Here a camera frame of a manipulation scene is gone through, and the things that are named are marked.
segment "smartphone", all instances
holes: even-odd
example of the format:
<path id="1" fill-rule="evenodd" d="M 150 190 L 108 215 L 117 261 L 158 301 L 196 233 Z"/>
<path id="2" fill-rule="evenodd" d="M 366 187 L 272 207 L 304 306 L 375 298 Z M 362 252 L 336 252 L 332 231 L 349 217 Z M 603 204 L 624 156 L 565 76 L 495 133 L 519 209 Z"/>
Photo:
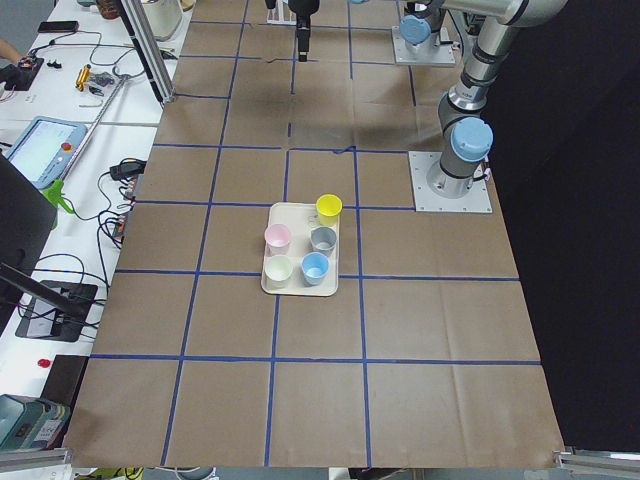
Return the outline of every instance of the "smartphone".
<path id="1" fill-rule="evenodd" d="M 64 22 L 42 22 L 38 27 L 38 33 L 68 33 L 77 32 L 78 22 L 69 20 Z"/>

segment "brown paper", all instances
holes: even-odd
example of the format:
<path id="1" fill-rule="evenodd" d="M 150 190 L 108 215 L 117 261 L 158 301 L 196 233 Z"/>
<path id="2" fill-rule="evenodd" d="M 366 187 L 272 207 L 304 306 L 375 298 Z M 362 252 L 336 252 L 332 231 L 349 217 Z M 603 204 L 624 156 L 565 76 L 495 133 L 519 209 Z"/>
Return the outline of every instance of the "brown paper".
<path id="1" fill-rule="evenodd" d="M 126 232 L 78 466 L 539 468 L 562 446 L 493 185 L 491 215 L 413 211 L 403 152 L 442 148 L 460 66 L 390 65 L 395 2 L 321 3 L 295 66 L 262 0 L 196 4 L 192 97 L 165 108 Z M 265 294 L 268 207 L 328 192 L 338 292 Z"/>

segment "green clip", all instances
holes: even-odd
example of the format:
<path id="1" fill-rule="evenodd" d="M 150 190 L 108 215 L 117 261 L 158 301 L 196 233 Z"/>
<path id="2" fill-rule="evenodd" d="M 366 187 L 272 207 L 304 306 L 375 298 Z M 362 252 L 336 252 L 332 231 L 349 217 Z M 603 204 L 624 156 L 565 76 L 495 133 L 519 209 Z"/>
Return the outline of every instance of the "green clip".
<path id="1" fill-rule="evenodd" d="M 62 187 L 64 187 L 64 182 L 58 178 L 57 180 L 53 181 L 50 187 L 42 190 L 42 194 L 47 200 L 49 200 L 49 203 L 51 203 L 51 205 L 56 208 L 60 206 L 65 212 L 73 215 L 76 212 L 62 196 Z"/>

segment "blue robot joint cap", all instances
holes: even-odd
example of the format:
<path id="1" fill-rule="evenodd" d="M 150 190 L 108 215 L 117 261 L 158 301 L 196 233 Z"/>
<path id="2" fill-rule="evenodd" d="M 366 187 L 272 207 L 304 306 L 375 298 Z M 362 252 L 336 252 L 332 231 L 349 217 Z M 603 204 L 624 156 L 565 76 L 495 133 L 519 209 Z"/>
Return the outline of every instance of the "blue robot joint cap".
<path id="1" fill-rule="evenodd" d="M 487 156 L 493 145 L 493 131 L 482 119 L 467 117 L 451 132 L 451 147 L 465 162 L 477 163 Z"/>
<path id="2" fill-rule="evenodd" d="M 420 45 L 431 36 L 431 27 L 424 18 L 406 15 L 400 21 L 400 35 L 411 45 Z"/>

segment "paper cup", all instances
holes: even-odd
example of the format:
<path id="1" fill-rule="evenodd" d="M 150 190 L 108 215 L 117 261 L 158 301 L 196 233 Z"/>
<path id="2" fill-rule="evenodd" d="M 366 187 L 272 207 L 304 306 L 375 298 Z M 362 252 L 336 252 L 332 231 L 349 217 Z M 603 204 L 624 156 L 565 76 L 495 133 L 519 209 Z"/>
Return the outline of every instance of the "paper cup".
<path id="1" fill-rule="evenodd" d="M 309 285 L 319 285 L 329 271 L 329 260 L 319 252 L 311 252 L 302 259 L 302 274 Z"/>
<path id="2" fill-rule="evenodd" d="M 316 211 L 320 225 L 330 227 L 338 223 L 342 211 L 342 200 L 330 193 L 322 195 L 316 201 Z"/>
<path id="3" fill-rule="evenodd" d="M 330 227 L 319 227 L 311 232 L 311 246 L 314 252 L 320 252 L 327 257 L 331 255 L 333 249 L 336 248 L 338 235 L 335 230 Z"/>
<path id="4" fill-rule="evenodd" d="M 289 250 L 291 231 L 286 225 L 275 223 L 264 231 L 264 240 L 272 255 L 283 255 Z"/>
<path id="5" fill-rule="evenodd" d="M 275 255 L 269 258 L 264 264 L 264 274 L 267 276 L 267 283 L 270 288 L 283 288 L 289 283 L 293 273 L 293 263 L 289 257 Z"/>

